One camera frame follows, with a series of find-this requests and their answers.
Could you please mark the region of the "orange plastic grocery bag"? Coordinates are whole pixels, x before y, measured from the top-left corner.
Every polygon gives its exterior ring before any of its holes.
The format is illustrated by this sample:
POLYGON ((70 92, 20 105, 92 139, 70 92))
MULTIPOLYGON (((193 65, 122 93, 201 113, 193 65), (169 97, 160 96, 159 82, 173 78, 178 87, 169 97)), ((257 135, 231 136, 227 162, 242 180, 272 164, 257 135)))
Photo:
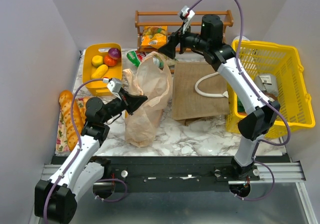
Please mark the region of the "orange plastic grocery bag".
POLYGON ((136 147, 147 147, 155 139, 157 128, 173 93, 173 79, 168 60, 160 53, 146 56, 136 73, 125 69, 131 95, 147 97, 137 111, 125 118, 125 141, 136 147))

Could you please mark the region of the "burlap tote bag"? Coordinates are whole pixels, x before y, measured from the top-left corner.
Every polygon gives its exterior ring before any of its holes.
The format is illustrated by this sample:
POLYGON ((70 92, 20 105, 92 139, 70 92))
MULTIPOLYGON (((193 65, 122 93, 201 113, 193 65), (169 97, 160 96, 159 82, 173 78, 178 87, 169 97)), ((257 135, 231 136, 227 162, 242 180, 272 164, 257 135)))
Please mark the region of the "burlap tote bag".
POLYGON ((178 62, 174 67, 172 118, 183 125, 230 113, 225 79, 205 62, 178 62))

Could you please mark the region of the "green Real chips bag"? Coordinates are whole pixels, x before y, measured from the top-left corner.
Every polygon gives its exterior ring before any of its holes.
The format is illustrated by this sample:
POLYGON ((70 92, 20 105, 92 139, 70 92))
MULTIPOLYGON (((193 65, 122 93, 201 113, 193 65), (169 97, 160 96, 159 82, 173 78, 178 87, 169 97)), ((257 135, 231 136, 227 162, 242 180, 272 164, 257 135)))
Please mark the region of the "green Real chips bag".
POLYGON ((241 115, 246 115, 245 108, 240 99, 237 98, 237 112, 241 115))

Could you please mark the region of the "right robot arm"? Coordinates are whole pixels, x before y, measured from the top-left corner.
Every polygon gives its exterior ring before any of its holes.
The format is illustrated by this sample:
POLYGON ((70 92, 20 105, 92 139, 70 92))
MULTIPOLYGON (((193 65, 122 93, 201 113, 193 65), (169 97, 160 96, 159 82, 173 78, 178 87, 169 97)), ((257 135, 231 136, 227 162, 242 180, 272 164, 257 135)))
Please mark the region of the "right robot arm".
POLYGON ((262 93, 241 65, 234 49, 224 43, 224 26, 219 16, 204 15, 200 33, 191 32, 188 21, 188 18, 183 19, 182 26, 168 37, 167 43, 158 52, 174 59, 176 46, 179 45, 180 53, 189 48, 201 54, 237 94, 245 108, 246 117, 237 125, 241 140, 231 164, 234 173, 243 176, 252 169, 258 143, 274 124, 280 104, 278 101, 271 102, 262 93))

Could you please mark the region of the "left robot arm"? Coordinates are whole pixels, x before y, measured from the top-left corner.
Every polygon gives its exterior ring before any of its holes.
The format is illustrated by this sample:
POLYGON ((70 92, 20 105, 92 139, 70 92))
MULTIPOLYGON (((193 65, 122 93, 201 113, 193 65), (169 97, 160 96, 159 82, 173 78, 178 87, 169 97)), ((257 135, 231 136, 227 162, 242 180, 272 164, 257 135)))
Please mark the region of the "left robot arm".
POLYGON ((45 223, 68 224, 82 196, 104 175, 102 164, 90 161, 109 133, 107 121, 133 114, 146 101, 144 95, 131 95, 123 88, 118 97, 105 104, 98 97, 86 103, 86 122, 79 142, 60 168, 48 179, 39 180, 34 191, 34 214, 45 223))

